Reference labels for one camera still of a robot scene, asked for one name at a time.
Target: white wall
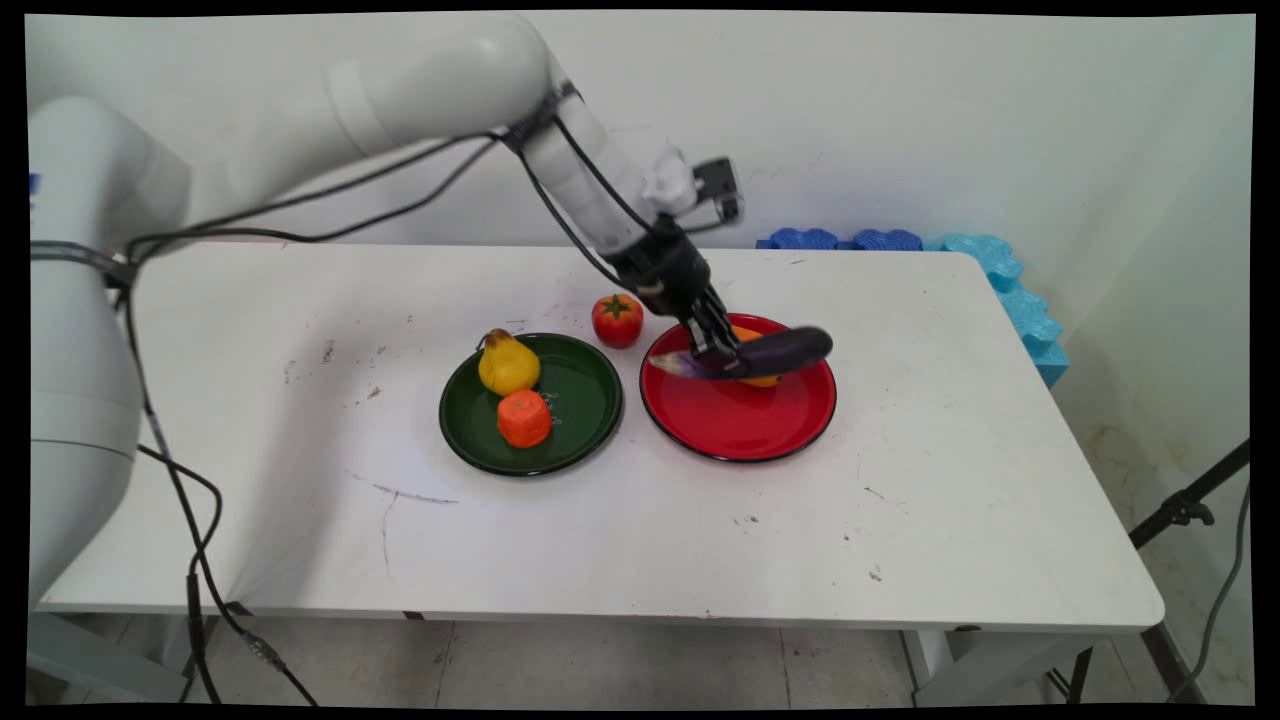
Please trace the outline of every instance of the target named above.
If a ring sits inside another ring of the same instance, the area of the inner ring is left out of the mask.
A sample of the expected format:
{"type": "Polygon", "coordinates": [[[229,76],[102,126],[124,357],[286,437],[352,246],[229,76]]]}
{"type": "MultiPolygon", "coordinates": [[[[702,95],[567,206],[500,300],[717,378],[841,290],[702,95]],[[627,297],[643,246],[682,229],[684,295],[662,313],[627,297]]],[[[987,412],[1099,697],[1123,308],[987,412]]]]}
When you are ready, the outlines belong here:
{"type": "MultiPolygon", "coordinates": [[[[1092,259],[1106,290],[1065,345],[1073,365],[1053,396],[1130,529],[1249,437],[1253,22],[1208,50],[1102,220],[1137,252],[1112,265],[1093,238],[1073,270],[1092,259]]],[[[1188,664],[1234,559],[1248,478],[1207,498],[1213,527],[1172,527],[1143,550],[1188,664]]],[[[1245,555],[1199,683],[1211,702],[1253,703],[1253,652],[1245,555]]]]}
{"type": "MultiPolygon", "coordinates": [[[[96,96],[183,158],[207,161],[233,147],[255,111],[296,78],[348,56],[430,46],[468,15],[28,17],[27,104],[69,92],[96,96]]],[[[648,164],[667,138],[691,159],[735,159],[746,223],[699,242],[749,246],[783,225],[846,237],[868,227],[992,232],[1015,245],[1028,282],[1055,305],[1070,293],[1047,281],[1070,265],[1143,141],[1176,102],[1184,76],[1228,22],[527,15],[637,160],[648,164]]],[[[361,210],[408,201],[439,173],[419,169],[361,192],[361,210]]],[[[319,231],[351,213],[337,202],[274,222],[319,231]]],[[[439,206],[356,241],[564,242],[506,152],[483,161],[439,206]]],[[[1075,318],[1059,315],[1074,325],[1075,318]]]]}
{"type": "MultiPolygon", "coordinates": [[[[297,78],[430,46],[468,15],[28,17],[27,106],[106,100],[198,164],[297,78]]],[[[703,245],[783,225],[1012,242],[1066,328],[1073,368],[1055,397],[1126,523],[1248,434],[1252,15],[527,15],[643,164],[667,140],[694,160],[733,158],[746,222],[703,245]]],[[[390,209],[447,165],[271,224],[320,231],[390,209]]],[[[564,242],[506,152],[353,241],[564,242]]],[[[1212,498],[1217,525],[1175,528],[1144,553],[1188,659],[1230,564],[1240,483],[1212,498]]],[[[1253,698],[1248,592],[1244,575],[1202,683],[1222,702],[1253,698]]]]}

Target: plate rim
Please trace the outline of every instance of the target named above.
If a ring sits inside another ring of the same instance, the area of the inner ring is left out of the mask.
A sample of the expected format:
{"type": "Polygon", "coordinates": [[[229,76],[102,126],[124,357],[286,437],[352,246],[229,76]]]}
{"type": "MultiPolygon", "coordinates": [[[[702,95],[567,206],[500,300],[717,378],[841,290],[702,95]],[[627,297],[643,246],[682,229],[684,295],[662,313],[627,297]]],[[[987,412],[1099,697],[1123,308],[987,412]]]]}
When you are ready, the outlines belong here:
{"type": "MultiPolygon", "coordinates": [[[[773,318],[765,318],[764,315],[753,315],[750,313],[730,313],[730,315],[737,315],[740,318],[754,318],[756,320],[768,320],[771,323],[776,323],[778,325],[782,325],[783,328],[788,328],[790,327],[790,325],[783,325],[782,323],[778,323],[773,318]]],[[[799,446],[796,446],[796,447],[794,447],[794,448],[791,448],[791,450],[788,450],[786,452],[778,454],[778,455],[771,455],[768,457],[726,457],[723,455],[716,455],[713,452],[707,452],[705,450],[699,450],[699,448],[689,445],[687,442],[680,439],[678,437],[676,437],[675,433],[672,433],[671,430],[668,430],[667,427],[664,424],[662,424],[662,421],[659,421],[658,418],[653,414],[653,407],[649,406],[649,395],[644,391],[644,372],[649,366],[649,355],[653,352],[653,348],[658,345],[658,342],[660,342],[662,338],[667,337],[667,333],[675,331],[678,327],[680,327],[680,323],[676,323],[675,325],[667,328],[666,331],[663,331],[662,334],[659,334],[658,338],[653,341],[653,345],[649,346],[649,350],[644,351],[644,357],[640,360],[640,373],[636,377],[636,384],[639,386],[639,389],[640,389],[640,402],[644,404],[644,410],[645,410],[645,413],[649,414],[649,419],[653,420],[653,424],[657,425],[657,428],[659,430],[662,430],[662,434],[664,434],[664,436],[669,437],[671,439],[676,441],[676,443],[680,445],[681,447],[689,450],[690,452],[696,452],[698,455],[701,455],[703,457],[710,457],[712,460],[719,460],[722,462],[740,462],[740,464],[744,464],[744,465],[753,464],[753,462],[772,462],[774,460],[782,460],[783,457],[788,457],[791,455],[795,455],[796,452],[800,452],[801,450],[809,447],[810,445],[813,445],[814,442],[817,442],[818,438],[820,438],[823,433],[827,432],[828,427],[831,427],[831,421],[836,418],[836,406],[840,405],[840,387],[836,383],[836,373],[833,373],[831,370],[831,365],[827,364],[826,360],[823,360],[822,364],[823,364],[823,366],[827,368],[827,375],[831,377],[831,396],[832,396],[832,400],[831,400],[831,414],[827,415],[827,421],[823,423],[820,428],[818,428],[818,432],[814,433],[813,437],[809,438],[809,439],[806,439],[803,445],[799,445],[799,446]]]]}
{"type": "Polygon", "coordinates": [[[495,466],[495,465],[486,465],[486,464],[484,464],[480,460],[475,460],[475,459],[470,457],[463,450],[461,450],[457,446],[457,443],[454,442],[454,438],[452,437],[452,434],[444,429],[444,427],[445,427],[444,425],[444,398],[445,398],[445,395],[448,393],[449,387],[453,383],[453,379],[458,375],[458,373],[462,372],[462,368],[466,366],[468,363],[471,363],[472,357],[476,357],[477,355],[481,354],[481,351],[476,350],[471,355],[467,355],[465,360],[462,360],[461,363],[458,363],[458,366],[454,368],[453,373],[449,374],[449,379],[444,380],[444,388],[440,389],[439,407],[436,409],[436,425],[439,425],[439,428],[440,428],[440,434],[444,437],[444,443],[449,446],[449,450],[452,450],[453,454],[458,456],[458,459],[461,459],[467,465],[471,465],[472,468],[476,468],[479,470],[484,470],[485,473],[492,473],[494,475],[503,475],[503,477],[507,477],[507,478],[532,478],[532,477],[536,477],[536,475],[545,475],[545,474],[549,474],[549,473],[554,473],[557,470],[563,470],[564,468],[568,468],[570,465],[572,465],[572,464],[582,460],[584,457],[586,457],[586,456],[591,455],[593,452],[595,452],[596,450],[599,450],[600,446],[604,445],[604,441],[609,439],[609,437],[613,434],[613,430],[617,429],[618,421],[622,419],[622,411],[626,407],[627,397],[626,397],[626,392],[622,391],[622,378],[618,377],[618,369],[613,366],[613,361],[609,360],[609,357],[605,354],[600,352],[599,347],[595,347],[594,345],[591,345],[590,342],[586,342],[582,338],[577,338],[577,337],[568,336],[568,334],[564,334],[564,333],[534,332],[534,333],[520,333],[520,334],[516,334],[516,336],[512,336],[512,337],[515,337],[515,338],[518,340],[518,338],[530,337],[530,336],[539,337],[539,338],[549,337],[549,338],[572,341],[572,342],[576,342],[576,343],[579,343],[579,345],[581,345],[581,346],[591,350],[593,352],[595,352],[595,355],[600,360],[604,361],[604,366],[609,369],[609,375],[613,378],[613,391],[617,393],[617,397],[618,397],[617,409],[613,411],[613,416],[609,418],[608,427],[604,428],[599,433],[599,436],[593,437],[591,441],[589,441],[580,452],[573,454],[570,457],[567,457],[567,459],[564,459],[564,460],[562,460],[562,461],[559,461],[557,464],[548,465],[545,468],[539,468],[539,469],[535,469],[535,470],[507,470],[507,469],[503,469],[503,468],[499,468],[499,466],[495,466]]]}

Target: black cable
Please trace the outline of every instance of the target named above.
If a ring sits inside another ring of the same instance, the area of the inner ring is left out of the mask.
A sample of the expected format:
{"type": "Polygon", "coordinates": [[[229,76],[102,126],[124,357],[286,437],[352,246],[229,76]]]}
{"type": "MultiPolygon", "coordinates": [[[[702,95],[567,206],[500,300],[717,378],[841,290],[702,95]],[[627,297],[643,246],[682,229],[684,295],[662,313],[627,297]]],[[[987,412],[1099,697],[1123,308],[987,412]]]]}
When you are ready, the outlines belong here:
{"type": "Polygon", "coordinates": [[[582,160],[582,164],[586,165],[586,169],[591,170],[591,174],[595,176],[596,182],[600,183],[600,186],[604,188],[604,192],[608,192],[609,197],[612,197],[613,201],[618,204],[618,208],[622,208],[622,210],[627,215],[630,215],[631,219],[635,220],[637,225],[644,228],[645,232],[653,233],[653,225],[644,222],[644,218],[637,215],[636,211],[632,210],[630,205],[627,205],[626,200],[622,200],[622,196],[618,195],[618,191],[613,190],[613,186],[609,184],[609,181],[604,179],[604,174],[600,173],[600,169],[595,167],[595,163],[593,163],[590,158],[586,156],[586,152],[582,151],[582,147],[577,143],[577,140],[575,140],[573,135],[568,132],[567,127],[564,127],[564,120],[559,119],[559,115],[556,115],[553,119],[556,122],[556,127],[559,128],[561,135],[563,135],[564,140],[567,140],[570,146],[573,147],[573,152],[577,154],[579,160],[582,160]]]}
{"type": "Polygon", "coordinates": [[[156,438],[156,446],[159,447],[159,454],[164,459],[163,462],[165,469],[169,470],[169,479],[173,482],[174,491],[178,493],[178,502],[182,505],[182,512],[187,518],[187,527],[191,529],[191,539],[196,544],[196,557],[200,560],[200,568],[205,575],[205,584],[209,587],[209,594],[214,598],[214,605],[218,606],[219,615],[227,620],[227,624],[236,630],[236,634],[244,634],[244,628],[236,621],[236,618],[227,610],[227,605],[223,602],[221,596],[218,593],[218,585],[214,583],[214,574],[209,569],[209,559],[205,556],[204,546],[201,544],[200,529],[196,527],[196,516],[191,510],[191,502],[187,500],[187,491],[182,487],[182,480],[178,479],[178,470],[173,462],[173,457],[169,454],[169,443],[165,442],[164,432],[160,428],[160,419],[156,416],[155,407],[151,405],[151,393],[147,391],[146,374],[142,369],[142,354],[138,351],[138,333],[133,322],[133,299],[124,300],[124,327],[128,334],[129,350],[133,352],[133,363],[138,368],[138,386],[142,391],[142,411],[147,418],[147,423],[151,425],[151,434],[156,438]]]}
{"type": "MultiPolygon", "coordinates": [[[[342,236],[351,234],[351,233],[357,232],[357,231],[362,231],[362,229],[365,229],[365,228],[367,228],[370,225],[375,225],[378,223],[383,223],[385,220],[389,220],[392,218],[397,218],[397,217],[403,215],[406,213],[412,213],[413,210],[417,210],[419,208],[422,208],[424,205],[428,205],[429,202],[434,201],[445,190],[448,190],[460,177],[462,177],[462,174],[466,170],[468,170],[471,168],[471,165],[474,165],[485,152],[488,152],[489,150],[492,150],[498,143],[498,141],[500,140],[500,137],[498,135],[494,135],[494,133],[481,133],[481,135],[470,136],[470,137],[471,138],[488,137],[489,142],[486,142],[479,150],[476,150],[475,152],[472,152],[466,160],[463,160],[461,164],[458,164],[458,167],[454,168],[453,172],[451,172],[449,176],[445,177],[444,181],[440,182],[440,184],[438,184],[435,187],[435,190],[433,190],[425,197],[422,197],[420,200],[416,200],[413,202],[410,202],[408,205],[404,205],[402,208],[397,208],[396,210],[389,210],[387,213],[383,213],[381,215],[375,215],[372,218],[361,220],[361,222],[358,222],[356,224],[347,225],[344,228],[339,228],[337,231],[332,231],[332,232],[326,232],[326,233],[321,233],[321,234],[298,234],[298,233],[291,233],[291,232],[269,229],[269,228],[211,227],[211,223],[220,223],[220,220],[209,220],[206,223],[201,223],[198,225],[193,225],[193,227],[184,228],[184,229],[180,229],[180,231],[174,231],[174,232],[168,232],[168,233],[146,234],[146,236],[136,237],[136,238],[131,240],[125,245],[125,251],[124,251],[125,258],[131,263],[133,263],[134,265],[137,265],[137,266],[141,268],[142,264],[146,263],[148,259],[151,259],[151,256],[154,256],[156,252],[159,252],[160,250],[163,250],[163,249],[168,247],[169,245],[177,242],[178,240],[184,240],[184,238],[225,237],[225,236],[246,236],[247,234],[247,236],[257,236],[257,237],[271,237],[271,238],[284,240],[284,241],[292,241],[292,242],[328,242],[330,240],[335,240],[335,238],[339,238],[342,236]],[[146,250],[143,250],[142,254],[134,260],[133,255],[134,255],[136,249],[140,245],[145,243],[145,242],[150,242],[151,245],[146,250]]],[[[443,147],[442,146],[434,146],[433,147],[433,150],[440,150],[440,149],[443,149],[443,147]]],[[[402,165],[403,163],[406,163],[406,160],[402,160],[398,165],[402,165]]],[[[390,172],[390,170],[388,170],[388,169],[384,168],[383,170],[378,170],[376,173],[385,174],[387,172],[390,172]]],[[[378,177],[378,174],[372,174],[372,177],[378,177]]],[[[365,179],[367,179],[367,178],[357,178],[357,179],[360,179],[361,182],[365,182],[365,179]]],[[[351,183],[355,183],[355,182],[356,181],[349,181],[348,183],[343,183],[343,186],[349,187],[351,183]]],[[[328,190],[320,191],[320,196],[323,197],[324,195],[328,195],[330,192],[337,192],[337,190],[328,188],[328,190]]],[[[311,197],[314,195],[316,195],[316,193],[311,193],[310,196],[303,196],[303,197],[311,197]]],[[[301,199],[294,199],[292,201],[282,201],[282,202],[284,202],[284,204],[297,204],[297,202],[301,202],[301,201],[302,201],[301,199]]],[[[287,205],[282,205],[282,204],[278,202],[274,206],[279,208],[279,206],[287,206],[287,205]]],[[[273,208],[273,206],[269,205],[269,206],[264,206],[264,208],[273,208]]],[[[248,215],[256,215],[256,214],[260,214],[260,213],[264,213],[264,211],[266,211],[266,210],[262,209],[262,208],[260,208],[260,209],[255,209],[255,210],[247,210],[246,213],[242,213],[241,215],[248,217],[248,215]]]]}
{"type": "MultiPolygon", "coordinates": [[[[225,218],[218,218],[218,219],[214,219],[214,220],[206,220],[204,223],[200,223],[197,225],[192,225],[192,227],[182,229],[182,231],[175,231],[175,232],[172,232],[172,233],[150,234],[150,236],[142,236],[142,237],[133,238],[133,240],[131,240],[125,245],[125,256],[127,256],[127,259],[129,260],[131,264],[133,264],[136,268],[141,268],[142,264],[145,264],[152,255],[155,255],[156,252],[159,252],[160,250],[163,250],[164,247],[166,247],[168,245],[170,245],[170,243],[173,243],[173,242],[175,242],[178,240],[188,238],[188,237],[193,238],[193,237],[219,237],[219,236],[233,236],[233,234],[252,234],[252,236],[265,236],[265,237],[275,237],[275,238],[292,240],[292,241],[296,241],[296,242],[324,242],[324,241],[328,241],[328,240],[334,240],[337,237],[340,237],[340,236],[344,236],[344,234],[348,234],[348,233],[357,232],[360,229],[367,228],[367,227],[370,227],[372,224],[381,223],[384,220],[396,218],[398,215],[403,215],[406,213],[411,213],[411,211],[413,211],[413,210],[416,210],[416,209],[419,209],[419,208],[421,208],[421,206],[431,202],[433,200],[435,200],[436,197],[439,197],[440,193],[443,193],[445,190],[448,190],[485,152],[488,152],[490,149],[493,149],[493,146],[497,145],[497,142],[499,140],[500,140],[500,136],[498,136],[495,133],[488,133],[488,132],[486,133],[474,135],[474,136],[467,136],[467,137],[453,138],[453,140],[445,141],[443,143],[438,143],[438,145],[435,145],[435,146],[433,146],[433,147],[430,147],[430,149],[428,149],[428,150],[425,150],[422,152],[415,154],[415,155],[412,155],[410,158],[406,158],[403,160],[393,163],[392,165],[380,168],[380,169],[374,170],[371,173],[366,173],[365,176],[361,176],[360,178],[356,178],[353,181],[348,181],[346,183],[339,183],[337,186],[333,186],[333,187],[329,187],[329,188],[325,188],[325,190],[321,190],[321,191],[317,191],[317,192],[302,195],[300,197],[294,197],[294,199],[291,199],[291,200],[284,200],[284,201],[280,201],[280,202],[274,202],[274,204],[264,205],[264,206],[260,206],[260,208],[256,208],[256,209],[246,210],[243,213],[238,213],[238,214],[234,214],[234,215],[228,215],[225,218]],[[374,218],[369,218],[369,219],[362,220],[360,223],[356,223],[353,225],[348,225],[346,228],[342,228],[342,229],[338,229],[338,231],[333,231],[333,232],[329,232],[329,233],[324,233],[324,234],[319,234],[319,236],[302,236],[302,234],[288,233],[288,232],[274,231],[274,229],[266,229],[266,228],[218,228],[218,227],[214,227],[214,225],[218,225],[218,224],[221,224],[221,223],[234,222],[236,219],[242,219],[242,218],[257,215],[257,214],[266,213],[266,211],[274,210],[274,209],[287,208],[287,206],[291,206],[291,205],[298,205],[301,202],[307,202],[310,200],[316,200],[319,197],[324,197],[326,195],[332,195],[334,192],[339,192],[342,190],[353,187],[353,186],[364,183],[364,182],[369,182],[369,181],[371,181],[371,179],[374,179],[376,177],[380,177],[380,176],[390,173],[390,172],[393,172],[396,169],[403,168],[403,167],[411,164],[411,163],[415,163],[417,160],[428,158],[428,156],[430,156],[430,155],[433,155],[433,154],[435,154],[435,152],[438,152],[438,151],[440,151],[440,150],[443,150],[445,147],[449,147],[449,146],[452,146],[452,145],[454,145],[457,142],[461,142],[462,140],[472,140],[472,138],[479,138],[479,137],[488,137],[489,142],[485,143],[483,147],[480,147],[477,151],[472,152],[465,161],[462,161],[457,168],[454,168],[453,172],[451,172],[449,176],[445,177],[445,179],[439,186],[436,186],[436,188],[434,191],[431,191],[426,197],[422,197],[421,200],[411,202],[410,205],[406,205],[403,208],[399,208],[399,209],[384,213],[381,215],[376,215],[374,218]],[[150,245],[146,250],[143,250],[142,254],[137,258],[137,260],[134,260],[133,259],[134,250],[141,243],[143,243],[143,242],[151,242],[152,245],[150,245]]],[[[154,457],[154,459],[159,460],[160,462],[163,462],[165,465],[165,469],[169,471],[169,478],[173,482],[175,492],[178,493],[178,501],[182,505],[183,515],[187,519],[187,527],[191,530],[192,542],[196,546],[196,552],[192,556],[192,561],[191,561],[191,566],[189,566],[189,573],[188,573],[188,578],[187,578],[187,585],[188,585],[188,625],[192,625],[192,629],[191,629],[191,632],[192,632],[192,639],[193,639],[193,642],[192,642],[192,655],[195,657],[196,666],[200,670],[201,680],[205,684],[205,689],[209,693],[210,700],[212,702],[221,702],[220,698],[218,697],[218,691],[214,688],[212,679],[209,676],[209,669],[207,669],[207,666],[205,664],[202,628],[196,629],[193,626],[193,624],[196,624],[198,621],[198,619],[200,619],[200,601],[198,601],[198,597],[200,597],[200,585],[198,585],[198,582],[197,582],[196,575],[195,575],[195,569],[196,569],[197,564],[200,565],[201,571],[202,571],[202,574],[205,577],[205,584],[209,587],[209,593],[214,598],[214,605],[218,607],[219,615],[221,615],[221,618],[224,620],[227,620],[228,626],[230,626],[232,630],[234,630],[236,634],[239,635],[250,646],[250,650],[256,656],[259,656],[261,660],[264,660],[265,662],[268,662],[269,665],[271,665],[273,667],[275,667],[280,673],[283,673],[285,675],[285,678],[288,678],[289,683],[292,683],[293,687],[297,688],[298,692],[302,694],[302,697],[306,698],[306,701],[307,701],[308,705],[316,706],[317,703],[316,703],[315,698],[311,696],[310,692],[307,692],[307,689],[297,679],[297,676],[293,674],[293,671],[291,671],[288,669],[288,666],[280,659],[279,653],[275,652],[275,650],[269,643],[266,643],[266,641],[264,641],[262,638],[255,635],[253,633],[247,632],[238,621],[236,621],[236,619],[228,611],[227,603],[223,602],[223,598],[221,598],[221,596],[218,592],[218,585],[214,583],[212,571],[209,568],[209,559],[207,559],[207,556],[205,553],[205,548],[207,547],[209,542],[212,539],[214,530],[218,529],[218,521],[221,518],[221,493],[218,491],[216,486],[214,486],[212,483],[210,483],[205,478],[200,477],[193,470],[191,470],[188,468],[184,468],[180,464],[178,464],[177,461],[174,461],[173,457],[169,454],[169,447],[168,447],[168,443],[165,442],[164,432],[163,432],[163,429],[160,427],[160,420],[159,420],[159,418],[157,418],[157,415],[155,413],[155,407],[151,404],[151,396],[150,396],[150,392],[147,391],[147,386],[146,386],[146,375],[145,375],[143,368],[142,368],[142,355],[138,351],[137,328],[136,328],[134,318],[133,318],[132,290],[133,288],[125,288],[125,290],[120,291],[120,295],[116,297],[115,306],[116,306],[116,310],[119,310],[122,307],[124,310],[124,322],[125,322],[125,331],[127,331],[127,334],[128,334],[129,350],[133,354],[134,364],[137,365],[137,369],[138,369],[138,384],[140,384],[140,389],[141,389],[141,393],[142,393],[142,407],[143,407],[143,411],[146,413],[147,421],[151,425],[151,432],[155,436],[156,445],[159,446],[160,450],[159,451],[154,451],[154,450],[151,450],[148,447],[145,447],[145,446],[141,446],[141,445],[138,446],[138,448],[145,455],[147,455],[150,457],[154,457]],[[206,487],[214,495],[214,520],[212,520],[212,523],[210,523],[209,530],[205,533],[204,537],[200,536],[200,530],[196,527],[195,514],[191,510],[191,502],[187,498],[186,489],[183,488],[182,482],[178,479],[178,473],[182,473],[182,474],[184,474],[184,475],[195,479],[196,482],[198,482],[200,484],[202,484],[204,487],[206,487]]]]}
{"type": "Polygon", "coordinates": [[[310,705],[311,707],[319,707],[316,698],[311,697],[311,693],[308,693],[307,689],[302,687],[302,683],[293,676],[292,670],[282,666],[280,673],[284,673],[284,676],[288,678],[291,683],[293,683],[293,687],[297,688],[300,693],[302,693],[302,697],[306,698],[307,705],[310,705]]]}
{"type": "Polygon", "coordinates": [[[705,225],[694,225],[691,228],[680,228],[680,229],[685,231],[685,234],[698,234],[700,232],[708,232],[708,231],[722,228],[722,227],[724,227],[728,223],[726,223],[724,220],[717,220],[714,223],[707,223],[705,225]]]}
{"type": "Polygon", "coordinates": [[[1057,678],[1053,676],[1053,673],[1044,673],[1044,676],[1048,678],[1050,683],[1053,683],[1053,687],[1057,688],[1057,692],[1062,693],[1064,698],[1071,697],[1071,692],[1066,689],[1066,685],[1062,684],[1061,680],[1059,680],[1057,678]]]}
{"type": "Polygon", "coordinates": [[[1217,620],[1217,611],[1222,609],[1222,601],[1226,600],[1226,593],[1231,589],[1231,583],[1235,582],[1235,575],[1240,571],[1240,565],[1244,562],[1244,519],[1249,514],[1249,488],[1252,486],[1252,480],[1244,486],[1244,500],[1240,501],[1240,519],[1235,521],[1235,562],[1231,564],[1231,571],[1228,573],[1226,582],[1222,583],[1222,589],[1217,592],[1213,609],[1208,611],[1208,620],[1204,623],[1204,637],[1201,641],[1201,653],[1196,661],[1196,669],[1192,670],[1190,675],[1187,675],[1183,684],[1165,702],[1178,700],[1178,696],[1183,694],[1196,682],[1196,678],[1204,670],[1204,664],[1208,661],[1208,642],[1213,635],[1213,623],[1217,620]]]}
{"type": "Polygon", "coordinates": [[[195,673],[192,673],[192,674],[191,674],[191,675],[189,675],[189,676],[187,678],[187,684],[182,687],[182,694],[180,694],[180,696],[178,696],[178,703],[179,703],[179,705],[180,705],[180,703],[184,703],[184,702],[187,702],[187,696],[188,696],[188,694],[191,694],[191,685],[192,685],[192,683],[195,683],[195,682],[196,682],[196,675],[195,675],[195,673]]]}
{"type": "Polygon", "coordinates": [[[211,228],[211,227],[215,227],[215,225],[225,225],[227,223],[234,223],[236,220],[243,220],[246,218],[252,218],[255,215],[261,215],[264,213],[270,213],[271,210],[280,210],[283,208],[292,208],[294,205],[301,205],[303,202],[311,202],[312,200],[320,200],[323,197],[328,197],[330,195],[335,195],[338,192],[342,192],[344,190],[349,190],[349,188],[356,187],[358,184],[364,184],[366,182],[375,181],[375,179],[378,179],[378,178],[380,178],[380,177],[383,177],[385,174],[394,173],[396,170],[399,170],[401,168],[407,168],[408,165],[412,165],[413,163],[417,163],[420,160],[425,160],[425,159],[430,158],[431,155],[435,155],[436,152],[440,152],[442,150],[448,150],[449,147],[453,147],[454,145],[457,145],[460,142],[465,142],[467,140],[477,140],[477,138],[481,138],[481,137],[488,137],[490,140],[500,140],[500,137],[497,133],[492,133],[492,132],[477,132],[477,133],[472,133],[472,135],[462,135],[462,136],[458,136],[458,137],[451,137],[451,138],[448,138],[448,140],[445,140],[443,142],[438,142],[438,143],[428,147],[426,150],[422,150],[421,152],[415,152],[415,154],[410,155],[408,158],[404,158],[402,160],[397,160],[397,161],[389,164],[389,165],[384,165],[381,168],[378,168],[376,170],[371,170],[369,173],[365,173],[365,174],[362,174],[362,176],[360,176],[360,177],[357,177],[355,179],[340,182],[338,184],[326,187],[324,190],[317,190],[315,192],[308,192],[306,195],[300,195],[297,197],[291,197],[288,200],[280,200],[278,202],[271,202],[269,205],[262,205],[262,206],[259,206],[259,208],[252,208],[252,209],[244,210],[242,213],[234,213],[234,214],[230,214],[230,215],[223,215],[221,218],[214,218],[212,220],[205,220],[202,223],[197,223],[195,225],[191,225],[189,229],[202,229],[202,228],[211,228]]]}
{"type": "Polygon", "coordinates": [[[165,465],[172,465],[174,470],[178,470],[183,475],[187,475],[188,478],[205,486],[205,488],[214,496],[214,520],[209,523],[209,529],[205,530],[205,537],[200,541],[200,544],[197,546],[197,552],[191,556],[191,568],[188,569],[188,573],[193,574],[196,571],[196,560],[200,557],[198,551],[202,551],[206,547],[209,547],[209,542],[214,539],[214,530],[218,529],[218,521],[223,516],[223,493],[219,492],[218,487],[214,486],[214,483],[206,480],[205,478],[201,478],[200,474],[196,473],[195,470],[184,468],[177,460],[168,459],[142,443],[138,443],[138,452],[146,455],[147,457],[151,457],[152,460],[159,460],[165,465]]]}
{"type": "Polygon", "coordinates": [[[538,182],[538,176],[535,176],[534,169],[529,167],[529,160],[525,159],[525,154],[517,151],[516,156],[520,158],[520,163],[525,167],[525,173],[529,174],[529,182],[534,183],[534,190],[538,191],[538,197],[543,199],[543,205],[547,205],[547,210],[549,210],[552,217],[556,218],[556,222],[559,224],[561,229],[564,231],[564,234],[567,234],[568,238],[573,242],[573,245],[576,245],[577,249],[582,251],[582,256],[586,258],[586,261],[595,265],[595,269],[600,270],[600,273],[605,278],[608,278],[611,283],[618,287],[625,287],[622,284],[622,281],[620,281],[617,275],[611,273],[609,269],[605,268],[603,263],[596,260],[595,255],[593,255],[591,251],[588,250],[585,245],[582,245],[582,241],[577,238],[577,234],[573,233],[573,229],[568,227],[568,223],[564,222],[563,217],[561,217],[559,210],[556,209],[556,205],[552,202],[552,199],[547,196],[547,191],[543,190],[543,183],[538,182]]]}

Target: light blue foam block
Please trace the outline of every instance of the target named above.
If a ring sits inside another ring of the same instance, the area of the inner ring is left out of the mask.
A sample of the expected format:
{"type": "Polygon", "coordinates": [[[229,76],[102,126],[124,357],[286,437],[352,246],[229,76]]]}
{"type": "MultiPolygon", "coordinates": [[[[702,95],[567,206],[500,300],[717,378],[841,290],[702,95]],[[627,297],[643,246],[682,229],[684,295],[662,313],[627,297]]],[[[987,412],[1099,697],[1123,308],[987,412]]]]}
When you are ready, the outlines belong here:
{"type": "Polygon", "coordinates": [[[1048,302],[1028,292],[1018,279],[1023,274],[1023,264],[1014,259],[1012,247],[991,234],[948,234],[941,241],[938,250],[942,252],[964,252],[978,260],[1041,378],[1046,386],[1053,387],[1070,366],[1066,352],[1057,343],[1062,325],[1048,316],[1048,302]]]}
{"type": "Polygon", "coordinates": [[[1014,260],[1014,249],[993,234],[948,234],[942,238],[942,251],[975,258],[996,292],[1009,292],[1023,274],[1023,264],[1014,260]]]}

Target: red tomato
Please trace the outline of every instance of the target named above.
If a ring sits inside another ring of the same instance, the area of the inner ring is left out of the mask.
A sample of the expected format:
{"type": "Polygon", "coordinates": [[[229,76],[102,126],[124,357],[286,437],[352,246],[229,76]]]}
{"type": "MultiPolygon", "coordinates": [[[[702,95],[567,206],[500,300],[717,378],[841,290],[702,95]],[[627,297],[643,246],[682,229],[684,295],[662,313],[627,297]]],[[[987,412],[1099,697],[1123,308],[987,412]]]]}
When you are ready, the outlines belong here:
{"type": "Polygon", "coordinates": [[[644,327],[644,309],[630,295],[611,295],[591,307],[595,337],[609,347],[631,347],[644,327]]]}

